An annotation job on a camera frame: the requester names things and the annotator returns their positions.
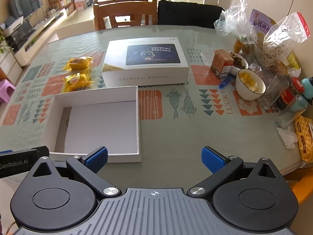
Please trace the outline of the yellow bread packet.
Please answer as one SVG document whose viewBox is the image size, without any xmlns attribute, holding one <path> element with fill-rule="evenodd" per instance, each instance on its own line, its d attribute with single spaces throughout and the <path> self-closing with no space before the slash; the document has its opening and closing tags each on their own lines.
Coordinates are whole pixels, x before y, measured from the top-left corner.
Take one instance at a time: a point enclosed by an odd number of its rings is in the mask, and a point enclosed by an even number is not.
<svg viewBox="0 0 313 235">
<path fill-rule="evenodd" d="M 66 65 L 63 67 L 64 71 L 75 71 L 84 70 L 90 67 L 93 58 L 88 56 L 83 56 L 79 58 L 71 58 Z"/>
<path fill-rule="evenodd" d="M 93 81 L 90 74 L 86 72 L 77 72 L 64 77 L 63 92 L 73 92 L 81 88 L 88 87 Z"/>
</svg>

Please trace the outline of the white tablet box lid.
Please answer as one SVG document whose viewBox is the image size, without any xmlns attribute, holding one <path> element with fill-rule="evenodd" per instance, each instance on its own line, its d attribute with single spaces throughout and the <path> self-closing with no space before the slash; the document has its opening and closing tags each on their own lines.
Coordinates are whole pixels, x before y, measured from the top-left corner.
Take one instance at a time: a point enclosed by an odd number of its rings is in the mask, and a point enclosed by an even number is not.
<svg viewBox="0 0 313 235">
<path fill-rule="evenodd" d="M 106 87 L 183 84 L 189 66 L 178 38 L 113 40 L 102 68 Z"/>
</svg>

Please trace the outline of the white open box tray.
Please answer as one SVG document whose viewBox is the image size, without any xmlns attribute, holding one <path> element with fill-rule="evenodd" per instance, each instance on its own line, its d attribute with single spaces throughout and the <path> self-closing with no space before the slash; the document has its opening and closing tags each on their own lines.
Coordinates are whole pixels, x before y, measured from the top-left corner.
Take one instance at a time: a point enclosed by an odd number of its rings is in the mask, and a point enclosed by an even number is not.
<svg viewBox="0 0 313 235">
<path fill-rule="evenodd" d="M 138 87 L 56 94 L 40 144 L 57 161 L 104 146 L 110 163 L 141 162 Z"/>
</svg>

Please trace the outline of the patterned plastic tablecloth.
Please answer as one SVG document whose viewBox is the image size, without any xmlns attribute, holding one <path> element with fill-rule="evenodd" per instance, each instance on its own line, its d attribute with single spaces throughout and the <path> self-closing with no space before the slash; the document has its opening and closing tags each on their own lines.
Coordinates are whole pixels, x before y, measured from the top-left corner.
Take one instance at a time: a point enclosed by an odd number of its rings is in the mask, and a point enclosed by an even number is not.
<svg viewBox="0 0 313 235">
<path fill-rule="evenodd" d="M 41 145 L 52 99 L 63 92 L 64 77 L 90 74 L 91 85 L 106 87 L 102 68 L 108 44 L 135 38 L 178 38 L 189 71 L 183 84 L 138 87 L 141 162 L 110 163 L 99 171 L 114 186 L 189 189 L 210 175 L 201 161 L 210 146 L 224 156 L 246 162 L 269 158 L 287 174 L 303 166 L 298 148 L 287 149 L 276 130 L 277 113 L 257 101 L 244 101 L 235 87 L 219 89 L 220 79 L 204 65 L 202 54 L 230 51 L 233 36 L 200 27 L 153 25 L 94 31 L 45 45 L 21 79 L 1 120 L 1 150 L 19 151 Z M 71 58 L 92 57 L 84 70 L 63 70 Z"/>
</svg>

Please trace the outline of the white crumpled tissue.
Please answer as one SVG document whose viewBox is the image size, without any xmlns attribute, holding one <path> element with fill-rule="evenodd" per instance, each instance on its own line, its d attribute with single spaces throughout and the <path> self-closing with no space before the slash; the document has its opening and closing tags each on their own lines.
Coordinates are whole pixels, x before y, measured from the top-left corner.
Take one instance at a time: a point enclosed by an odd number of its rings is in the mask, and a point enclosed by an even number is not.
<svg viewBox="0 0 313 235">
<path fill-rule="evenodd" d="M 287 129 L 278 127 L 276 130 L 287 149 L 294 149 L 296 147 L 298 138 L 296 133 L 291 131 L 290 126 Z"/>
</svg>

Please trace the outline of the purple plastic stool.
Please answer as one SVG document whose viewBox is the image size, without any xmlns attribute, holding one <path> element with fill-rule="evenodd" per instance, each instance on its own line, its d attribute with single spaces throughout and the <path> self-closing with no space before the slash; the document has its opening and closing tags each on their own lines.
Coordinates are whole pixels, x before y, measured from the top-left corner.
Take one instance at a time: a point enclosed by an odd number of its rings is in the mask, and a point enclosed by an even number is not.
<svg viewBox="0 0 313 235">
<path fill-rule="evenodd" d="M 15 90 L 15 86 L 7 79 L 1 80 L 0 83 L 0 100 L 2 103 L 8 103 L 11 99 L 11 95 Z"/>
</svg>

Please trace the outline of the white bowl yellow food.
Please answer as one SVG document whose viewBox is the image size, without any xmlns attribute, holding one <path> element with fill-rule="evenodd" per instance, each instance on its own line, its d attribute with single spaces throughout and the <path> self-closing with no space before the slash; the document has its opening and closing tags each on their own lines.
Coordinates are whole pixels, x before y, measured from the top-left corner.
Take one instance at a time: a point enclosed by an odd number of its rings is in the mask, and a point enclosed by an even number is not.
<svg viewBox="0 0 313 235">
<path fill-rule="evenodd" d="M 266 91 L 266 85 L 262 78 L 249 69 L 241 69 L 235 82 L 236 91 L 246 101 L 260 98 Z"/>
</svg>

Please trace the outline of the blue plastic clip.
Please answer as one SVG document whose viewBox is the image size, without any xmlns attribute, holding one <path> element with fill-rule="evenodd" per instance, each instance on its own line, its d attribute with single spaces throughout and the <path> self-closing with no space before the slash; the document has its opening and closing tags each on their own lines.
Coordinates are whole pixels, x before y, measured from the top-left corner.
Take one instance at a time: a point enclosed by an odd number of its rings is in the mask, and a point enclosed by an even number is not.
<svg viewBox="0 0 313 235">
<path fill-rule="evenodd" d="M 229 84 L 232 80 L 234 80 L 236 77 L 232 74 L 228 75 L 220 84 L 219 89 L 223 89 L 227 84 Z"/>
</svg>

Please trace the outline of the orange yellow snack packet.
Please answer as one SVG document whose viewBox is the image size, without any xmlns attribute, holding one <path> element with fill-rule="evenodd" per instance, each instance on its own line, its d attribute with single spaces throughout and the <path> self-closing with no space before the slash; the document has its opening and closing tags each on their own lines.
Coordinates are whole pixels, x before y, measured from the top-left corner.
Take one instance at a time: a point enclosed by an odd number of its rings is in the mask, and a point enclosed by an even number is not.
<svg viewBox="0 0 313 235">
<path fill-rule="evenodd" d="M 301 115 L 295 120 L 294 127 L 298 138 L 301 159 L 307 163 L 312 163 L 312 119 Z"/>
</svg>

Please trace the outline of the clear glass jar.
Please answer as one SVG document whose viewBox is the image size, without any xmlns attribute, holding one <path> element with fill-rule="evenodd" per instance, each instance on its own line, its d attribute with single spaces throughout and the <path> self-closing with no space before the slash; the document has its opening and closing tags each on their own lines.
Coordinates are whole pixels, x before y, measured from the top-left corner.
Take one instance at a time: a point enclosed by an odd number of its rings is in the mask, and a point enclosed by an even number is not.
<svg viewBox="0 0 313 235">
<path fill-rule="evenodd" d="M 288 87 L 289 81 L 285 76 L 275 75 L 266 85 L 266 91 L 259 98 L 259 103 L 265 109 L 270 109 Z"/>
</svg>

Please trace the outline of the teal bottle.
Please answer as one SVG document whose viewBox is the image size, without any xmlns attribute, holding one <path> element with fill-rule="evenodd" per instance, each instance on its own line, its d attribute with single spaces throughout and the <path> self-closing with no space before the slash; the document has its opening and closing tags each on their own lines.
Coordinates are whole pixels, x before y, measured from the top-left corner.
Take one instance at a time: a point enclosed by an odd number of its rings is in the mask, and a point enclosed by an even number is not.
<svg viewBox="0 0 313 235">
<path fill-rule="evenodd" d="M 292 112 L 305 111 L 309 106 L 312 105 L 313 97 L 313 77 L 304 78 L 301 80 L 304 87 L 304 92 L 298 94 L 291 105 Z"/>
</svg>

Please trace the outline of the white tv cabinet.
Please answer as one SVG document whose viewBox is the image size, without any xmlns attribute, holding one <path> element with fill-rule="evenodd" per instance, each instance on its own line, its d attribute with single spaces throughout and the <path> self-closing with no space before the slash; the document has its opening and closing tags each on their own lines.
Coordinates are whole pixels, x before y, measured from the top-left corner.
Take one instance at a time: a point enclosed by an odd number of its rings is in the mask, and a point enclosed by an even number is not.
<svg viewBox="0 0 313 235">
<path fill-rule="evenodd" d="M 16 83 L 23 67 L 31 64 L 66 18 L 65 9 L 56 11 L 31 28 L 28 34 L 21 39 L 22 42 L 19 46 L 9 43 L 11 53 L 1 55 L 1 79 L 6 78 L 12 83 Z"/>
</svg>

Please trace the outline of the white bowl dark food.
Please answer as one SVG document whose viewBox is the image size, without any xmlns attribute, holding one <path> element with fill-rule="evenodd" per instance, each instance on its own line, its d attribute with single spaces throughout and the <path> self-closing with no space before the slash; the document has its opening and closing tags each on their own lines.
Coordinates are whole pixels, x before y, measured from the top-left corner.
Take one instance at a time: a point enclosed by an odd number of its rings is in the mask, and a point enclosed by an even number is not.
<svg viewBox="0 0 313 235">
<path fill-rule="evenodd" d="M 229 72 L 231 75 L 236 76 L 240 70 L 248 68 L 248 63 L 242 56 L 234 52 L 228 52 L 228 54 L 234 60 Z"/>
</svg>

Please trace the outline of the red lid sauce jar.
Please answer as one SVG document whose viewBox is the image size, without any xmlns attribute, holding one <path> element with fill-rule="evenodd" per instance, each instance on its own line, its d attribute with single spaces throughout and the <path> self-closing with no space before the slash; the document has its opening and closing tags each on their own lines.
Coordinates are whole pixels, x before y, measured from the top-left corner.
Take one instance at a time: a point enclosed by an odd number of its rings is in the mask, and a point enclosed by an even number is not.
<svg viewBox="0 0 313 235">
<path fill-rule="evenodd" d="M 292 102 L 296 95 L 302 94 L 304 90 L 305 89 L 301 81 L 296 77 L 292 77 L 289 87 L 283 91 L 275 102 L 276 106 L 279 110 L 284 110 Z"/>
</svg>

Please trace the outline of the brown drink carton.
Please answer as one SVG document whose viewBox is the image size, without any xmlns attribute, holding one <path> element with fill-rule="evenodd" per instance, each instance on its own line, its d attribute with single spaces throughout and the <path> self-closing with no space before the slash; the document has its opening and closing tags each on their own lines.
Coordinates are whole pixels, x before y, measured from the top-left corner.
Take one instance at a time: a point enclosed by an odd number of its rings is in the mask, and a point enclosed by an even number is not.
<svg viewBox="0 0 313 235">
<path fill-rule="evenodd" d="M 226 78 L 233 66 L 234 59 L 224 49 L 214 51 L 211 69 L 218 78 Z"/>
</svg>

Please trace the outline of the clear bag red seal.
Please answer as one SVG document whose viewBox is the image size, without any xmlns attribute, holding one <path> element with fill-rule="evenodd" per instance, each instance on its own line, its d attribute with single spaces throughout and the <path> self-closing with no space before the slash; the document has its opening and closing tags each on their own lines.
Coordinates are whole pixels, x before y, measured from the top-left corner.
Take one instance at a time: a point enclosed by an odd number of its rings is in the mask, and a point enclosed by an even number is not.
<svg viewBox="0 0 313 235">
<path fill-rule="evenodd" d="M 310 37 L 310 29 L 300 12 L 273 25 L 264 37 L 262 52 L 275 61 L 287 58 L 292 50 Z"/>
</svg>

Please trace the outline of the clear crumpled plastic bag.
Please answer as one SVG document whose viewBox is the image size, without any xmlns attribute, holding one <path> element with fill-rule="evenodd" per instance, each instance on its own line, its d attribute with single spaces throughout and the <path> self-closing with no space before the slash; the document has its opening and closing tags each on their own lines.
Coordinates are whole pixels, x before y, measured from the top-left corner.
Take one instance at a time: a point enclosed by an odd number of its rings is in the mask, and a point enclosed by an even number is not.
<svg viewBox="0 0 313 235">
<path fill-rule="evenodd" d="M 247 18 L 247 1 L 239 0 L 236 5 L 222 11 L 218 20 L 214 22 L 216 33 L 222 37 L 232 34 L 244 45 L 255 44 L 257 34 Z"/>
</svg>

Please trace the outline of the purple snack bag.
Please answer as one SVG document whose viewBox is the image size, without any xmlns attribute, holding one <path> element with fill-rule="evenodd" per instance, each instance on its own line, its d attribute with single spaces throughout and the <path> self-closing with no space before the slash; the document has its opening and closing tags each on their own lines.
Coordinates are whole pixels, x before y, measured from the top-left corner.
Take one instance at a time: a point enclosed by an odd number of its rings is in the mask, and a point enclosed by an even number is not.
<svg viewBox="0 0 313 235">
<path fill-rule="evenodd" d="M 256 9 L 251 11 L 249 21 L 255 29 L 258 41 L 261 42 L 263 42 L 264 37 L 269 32 L 270 28 L 276 24 L 272 18 Z"/>
</svg>

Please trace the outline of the flat screen television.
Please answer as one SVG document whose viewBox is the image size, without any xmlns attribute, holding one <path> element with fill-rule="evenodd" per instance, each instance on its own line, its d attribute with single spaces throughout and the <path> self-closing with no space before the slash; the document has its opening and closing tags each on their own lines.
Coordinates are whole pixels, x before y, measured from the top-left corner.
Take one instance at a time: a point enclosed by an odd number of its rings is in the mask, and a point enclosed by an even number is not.
<svg viewBox="0 0 313 235">
<path fill-rule="evenodd" d="M 42 7 L 42 0 L 9 0 L 8 6 L 14 18 L 27 18 Z"/>
</svg>

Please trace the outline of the wooden dining chair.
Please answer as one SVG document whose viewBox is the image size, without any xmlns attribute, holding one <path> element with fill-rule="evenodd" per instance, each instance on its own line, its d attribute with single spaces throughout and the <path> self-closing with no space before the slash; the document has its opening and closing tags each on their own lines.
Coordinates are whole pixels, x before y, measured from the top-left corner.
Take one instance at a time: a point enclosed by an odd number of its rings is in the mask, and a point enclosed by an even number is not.
<svg viewBox="0 0 313 235">
<path fill-rule="evenodd" d="M 156 25 L 157 0 L 112 0 L 93 3 L 94 28 L 105 30 L 105 18 L 112 28 Z"/>
</svg>

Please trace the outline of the black chair cover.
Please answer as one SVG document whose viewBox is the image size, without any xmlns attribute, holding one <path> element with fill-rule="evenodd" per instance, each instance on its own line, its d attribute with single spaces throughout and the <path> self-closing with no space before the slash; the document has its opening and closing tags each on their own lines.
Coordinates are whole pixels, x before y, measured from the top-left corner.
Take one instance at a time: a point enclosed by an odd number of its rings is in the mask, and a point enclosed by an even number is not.
<svg viewBox="0 0 313 235">
<path fill-rule="evenodd" d="M 214 29 L 223 8 L 188 2 L 161 0 L 157 6 L 157 25 L 195 26 Z"/>
</svg>

